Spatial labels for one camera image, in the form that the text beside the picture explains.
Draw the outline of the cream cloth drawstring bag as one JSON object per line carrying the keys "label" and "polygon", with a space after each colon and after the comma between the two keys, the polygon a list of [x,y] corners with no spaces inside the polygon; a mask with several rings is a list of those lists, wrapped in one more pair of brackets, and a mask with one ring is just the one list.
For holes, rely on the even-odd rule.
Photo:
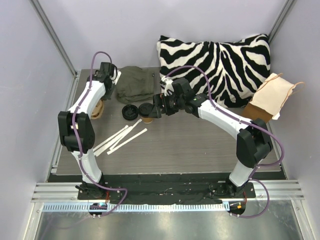
{"label": "cream cloth drawstring bag", "polygon": [[252,99],[256,101],[268,101],[272,104],[273,115],[271,120],[278,120],[280,117],[280,111],[285,105],[286,101],[295,93],[301,91],[306,86],[305,82],[300,81],[297,83],[291,83],[283,78],[282,73],[271,73],[270,76],[262,83],[262,85],[256,90]]}

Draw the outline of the olive green folded cloth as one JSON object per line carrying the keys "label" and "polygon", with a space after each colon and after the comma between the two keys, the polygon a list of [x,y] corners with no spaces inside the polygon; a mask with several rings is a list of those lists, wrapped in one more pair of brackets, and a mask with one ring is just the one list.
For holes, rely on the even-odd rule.
{"label": "olive green folded cloth", "polygon": [[154,95],[155,71],[138,66],[125,66],[116,84],[116,99],[123,104],[148,101]]}

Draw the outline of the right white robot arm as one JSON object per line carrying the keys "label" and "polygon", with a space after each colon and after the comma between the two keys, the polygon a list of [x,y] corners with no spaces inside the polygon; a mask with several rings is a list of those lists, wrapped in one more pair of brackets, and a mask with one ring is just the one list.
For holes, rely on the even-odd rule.
{"label": "right white robot arm", "polygon": [[273,150],[266,123],[258,118],[241,117],[216,103],[204,94],[196,94],[185,78],[173,82],[169,95],[153,96],[151,118],[170,116],[180,110],[206,120],[231,135],[236,141],[237,163],[225,181],[226,193],[233,198],[243,193],[255,167]]}

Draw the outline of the brown paper coffee cup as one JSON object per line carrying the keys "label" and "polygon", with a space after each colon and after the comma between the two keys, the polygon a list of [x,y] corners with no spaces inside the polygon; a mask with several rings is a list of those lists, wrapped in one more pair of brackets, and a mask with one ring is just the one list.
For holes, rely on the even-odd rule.
{"label": "brown paper coffee cup", "polygon": [[149,124],[153,121],[153,118],[152,117],[146,117],[146,116],[141,116],[141,120],[146,123],[146,124]]}

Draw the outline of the brown cardboard cup carrier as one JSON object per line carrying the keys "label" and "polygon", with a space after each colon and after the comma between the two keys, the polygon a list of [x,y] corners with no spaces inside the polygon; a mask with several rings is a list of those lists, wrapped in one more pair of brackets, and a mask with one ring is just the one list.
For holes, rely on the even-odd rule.
{"label": "brown cardboard cup carrier", "polygon": [[96,104],[96,106],[94,107],[90,118],[92,120],[99,119],[103,114],[104,108],[105,108],[104,101],[100,99]]}

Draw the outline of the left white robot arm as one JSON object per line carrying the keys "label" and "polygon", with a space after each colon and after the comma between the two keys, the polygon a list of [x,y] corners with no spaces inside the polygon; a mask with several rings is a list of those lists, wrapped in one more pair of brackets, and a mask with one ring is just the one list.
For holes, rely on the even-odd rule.
{"label": "left white robot arm", "polygon": [[88,77],[78,100],[57,117],[60,143],[76,159],[82,174],[82,183],[76,186],[82,198],[100,200],[107,193],[104,175],[93,151],[95,131],[91,116],[100,100],[111,97],[120,75],[114,64],[102,62],[100,69]]}

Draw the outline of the black plastic cup lid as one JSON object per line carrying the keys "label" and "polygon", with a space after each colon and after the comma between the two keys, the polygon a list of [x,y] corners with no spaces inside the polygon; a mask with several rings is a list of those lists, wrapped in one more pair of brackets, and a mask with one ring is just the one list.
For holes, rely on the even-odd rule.
{"label": "black plastic cup lid", "polygon": [[153,109],[153,104],[149,102],[145,102],[138,107],[138,113],[141,117],[148,118],[149,114],[152,112],[152,109]]}
{"label": "black plastic cup lid", "polygon": [[122,110],[122,117],[127,121],[133,121],[138,117],[138,108],[133,104],[125,105]]}

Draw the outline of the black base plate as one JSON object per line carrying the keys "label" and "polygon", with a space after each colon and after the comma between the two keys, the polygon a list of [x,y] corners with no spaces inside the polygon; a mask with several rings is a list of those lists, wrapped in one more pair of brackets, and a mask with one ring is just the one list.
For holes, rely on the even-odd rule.
{"label": "black base plate", "polygon": [[105,175],[105,186],[92,183],[76,185],[79,200],[110,200],[117,204],[122,197],[127,205],[203,205],[220,204],[223,200],[254,199],[253,183],[241,189],[226,184],[227,173],[122,174]]}

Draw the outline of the brown paper bag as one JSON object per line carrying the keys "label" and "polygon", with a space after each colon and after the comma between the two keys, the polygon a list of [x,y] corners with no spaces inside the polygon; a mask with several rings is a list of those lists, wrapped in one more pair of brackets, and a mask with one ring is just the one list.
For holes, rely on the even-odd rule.
{"label": "brown paper bag", "polygon": [[268,123],[273,117],[272,111],[272,104],[268,100],[257,101],[252,98],[243,109],[241,116],[251,120],[261,119]]}

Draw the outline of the zebra print pillow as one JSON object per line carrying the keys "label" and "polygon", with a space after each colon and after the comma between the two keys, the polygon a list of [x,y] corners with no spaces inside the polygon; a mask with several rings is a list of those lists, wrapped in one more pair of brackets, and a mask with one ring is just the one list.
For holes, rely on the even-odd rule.
{"label": "zebra print pillow", "polygon": [[188,80],[196,94],[211,95],[225,108],[245,107],[269,77],[269,37],[260,33],[235,42],[184,42],[162,35],[156,43],[160,79]]}

